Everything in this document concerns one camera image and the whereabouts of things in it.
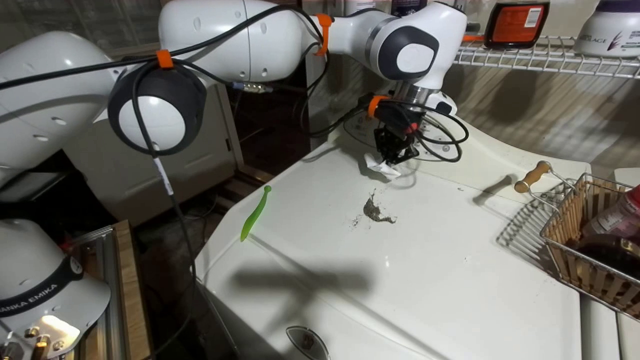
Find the wire basket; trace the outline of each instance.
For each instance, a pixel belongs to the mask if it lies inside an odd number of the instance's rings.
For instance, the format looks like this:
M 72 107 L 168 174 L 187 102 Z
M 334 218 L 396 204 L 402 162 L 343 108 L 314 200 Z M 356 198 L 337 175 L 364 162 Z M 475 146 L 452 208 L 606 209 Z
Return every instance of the wire basket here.
M 548 203 L 532 193 L 530 185 L 542 174 L 551 172 L 568 189 L 559 206 Z M 529 192 L 554 209 L 540 235 L 559 274 L 559 281 L 584 293 L 614 311 L 640 321 L 640 281 L 583 255 L 576 249 L 582 241 L 582 228 L 599 212 L 614 205 L 631 186 L 582 174 L 575 184 L 553 171 L 546 161 L 518 181 L 516 191 Z

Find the wall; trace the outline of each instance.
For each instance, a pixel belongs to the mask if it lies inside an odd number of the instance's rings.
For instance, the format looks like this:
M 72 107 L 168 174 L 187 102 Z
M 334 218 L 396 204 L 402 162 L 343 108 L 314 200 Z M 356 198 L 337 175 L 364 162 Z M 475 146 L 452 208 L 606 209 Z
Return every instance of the wall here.
M 597 0 L 551 0 L 544 35 L 575 36 Z M 495 1 L 471 0 L 471 20 L 486 24 Z M 327 4 L 303 3 L 306 11 Z M 310 101 L 312 126 L 320 128 L 353 107 L 359 95 L 390 86 L 353 60 L 334 56 L 327 79 Z M 311 82 L 321 72 L 307 58 Z M 490 136 L 521 149 L 587 161 L 608 176 L 620 167 L 640 167 L 640 81 L 488 69 L 454 65 L 443 91 L 458 104 L 458 115 Z

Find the orange cable clip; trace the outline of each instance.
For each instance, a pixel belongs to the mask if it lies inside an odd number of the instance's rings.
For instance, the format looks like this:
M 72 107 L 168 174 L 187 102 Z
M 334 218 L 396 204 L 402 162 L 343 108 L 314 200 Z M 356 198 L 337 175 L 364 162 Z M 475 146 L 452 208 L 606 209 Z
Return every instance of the orange cable clip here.
M 318 52 L 315 53 L 314 55 L 324 56 L 324 54 L 326 54 L 326 51 L 329 50 L 329 27 L 331 26 L 331 24 L 333 24 L 335 20 L 333 19 L 333 17 L 330 17 L 325 13 L 317 13 L 316 17 L 318 18 L 318 22 L 320 23 L 320 26 L 322 26 L 323 41 L 322 41 L 322 48 L 320 48 L 320 50 L 318 50 Z
M 162 69 L 173 69 L 173 59 L 171 59 L 171 53 L 169 53 L 169 50 L 162 49 L 156 51 L 156 58 L 158 59 L 158 64 Z
M 371 99 L 371 102 L 369 103 L 369 109 L 367 110 L 368 119 L 373 119 L 375 117 L 374 114 L 376 113 L 376 108 L 378 107 L 378 103 L 382 99 L 390 99 L 390 97 L 386 95 L 374 95 L 373 99 Z

